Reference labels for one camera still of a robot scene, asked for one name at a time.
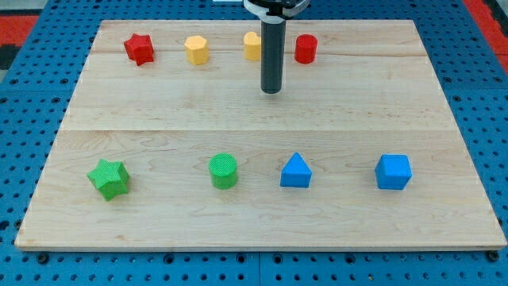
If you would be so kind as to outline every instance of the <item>blue triangular prism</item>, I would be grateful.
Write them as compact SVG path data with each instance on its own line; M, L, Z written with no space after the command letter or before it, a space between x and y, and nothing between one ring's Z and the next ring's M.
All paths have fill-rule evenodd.
M280 176L281 187L309 187L312 171L299 153L293 154Z

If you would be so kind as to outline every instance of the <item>green cylinder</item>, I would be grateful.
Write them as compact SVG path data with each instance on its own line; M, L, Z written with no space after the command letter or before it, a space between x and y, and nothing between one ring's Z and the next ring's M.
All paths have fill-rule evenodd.
M210 160L208 166L212 185L225 190L234 186L238 181L237 161L228 153L219 153Z

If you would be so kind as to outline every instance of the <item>red cylinder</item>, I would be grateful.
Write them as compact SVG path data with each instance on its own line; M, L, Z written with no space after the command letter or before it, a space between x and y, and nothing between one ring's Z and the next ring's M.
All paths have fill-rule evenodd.
M318 47L318 39L316 37L303 34L296 38L296 49L294 51L294 59L300 64L310 64L316 58L316 48Z

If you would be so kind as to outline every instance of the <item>black cylinder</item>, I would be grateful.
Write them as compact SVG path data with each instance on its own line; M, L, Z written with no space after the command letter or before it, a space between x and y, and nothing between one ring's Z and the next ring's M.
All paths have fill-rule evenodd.
M285 36L286 21L261 22L261 90L268 94L279 92L283 85Z

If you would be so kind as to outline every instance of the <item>wooden board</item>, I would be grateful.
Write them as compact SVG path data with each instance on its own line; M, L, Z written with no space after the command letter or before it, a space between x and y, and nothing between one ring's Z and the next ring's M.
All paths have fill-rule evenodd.
M55 251L390 251L499 249L506 239L412 21L289 21L284 92L260 94L242 37L258 21L104 21L16 245ZM155 63L123 41L148 33ZM294 40L319 40L314 63ZM210 61L183 42L201 34ZM238 162L219 191L208 161ZM307 190L279 187L300 152ZM414 178L380 191L382 153L406 153ZM122 160L128 195L109 203L85 174Z

